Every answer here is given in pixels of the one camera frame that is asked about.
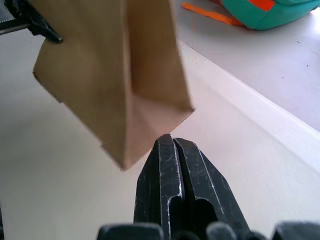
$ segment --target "paper bag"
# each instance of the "paper bag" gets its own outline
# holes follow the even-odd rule
[[[34,76],[127,169],[193,111],[169,0],[32,0],[62,36]]]

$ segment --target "brown paper bag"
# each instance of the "brown paper bag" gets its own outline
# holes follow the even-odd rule
[[[123,169],[193,111],[169,0],[32,0],[62,38],[34,76]]]

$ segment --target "backpack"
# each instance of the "backpack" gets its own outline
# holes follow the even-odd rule
[[[182,7],[229,25],[267,30],[297,20],[320,5],[320,0],[220,0],[232,17],[206,11],[189,3]]]

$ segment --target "teal backpack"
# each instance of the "teal backpack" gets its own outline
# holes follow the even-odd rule
[[[320,0],[219,0],[233,17],[206,11],[189,3],[182,7],[229,25],[267,30],[297,20],[320,5]]]

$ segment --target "white floor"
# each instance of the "white floor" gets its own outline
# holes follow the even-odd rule
[[[94,240],[133,219],[143,159],[121,172],[33,78],[42,43],[0,37],[0,204],[5,240]],[[226,177],[253,230],[320,216],[320,133],[180,43],[196,112],[173,135]]]
[[[221,10],[208,0],[185,2]],[[320,8],[267,31],[174,9],[181,41],[320,131]]]

